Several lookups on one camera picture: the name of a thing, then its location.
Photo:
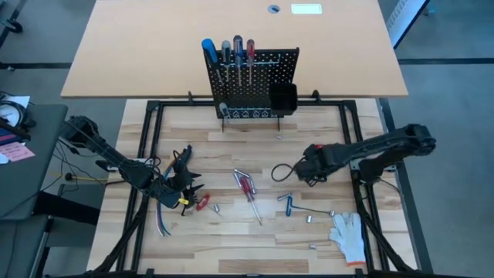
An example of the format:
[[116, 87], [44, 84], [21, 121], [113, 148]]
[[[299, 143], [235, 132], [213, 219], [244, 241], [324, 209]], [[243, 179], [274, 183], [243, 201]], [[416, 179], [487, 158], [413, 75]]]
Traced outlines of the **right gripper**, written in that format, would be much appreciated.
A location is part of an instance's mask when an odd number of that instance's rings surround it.
[[341, 147], [341, 144], [311, 144], [295, 165], [297, 178], [309, 186], [327, 181], [329, 175], [344, 166], [338, 153]]

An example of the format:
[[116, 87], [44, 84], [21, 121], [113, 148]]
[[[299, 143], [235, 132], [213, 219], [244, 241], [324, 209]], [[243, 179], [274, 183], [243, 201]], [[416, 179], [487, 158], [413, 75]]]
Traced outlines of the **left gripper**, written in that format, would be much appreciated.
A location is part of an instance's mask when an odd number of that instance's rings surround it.
[[204, 186], [192, 186], [193, 179], [201, 176], [191, 173], [186, 165], [170, 166], [152, 181], [152, 197], [170, 209], [180, 204], [188, 207], [193, 204], [193, 193]]

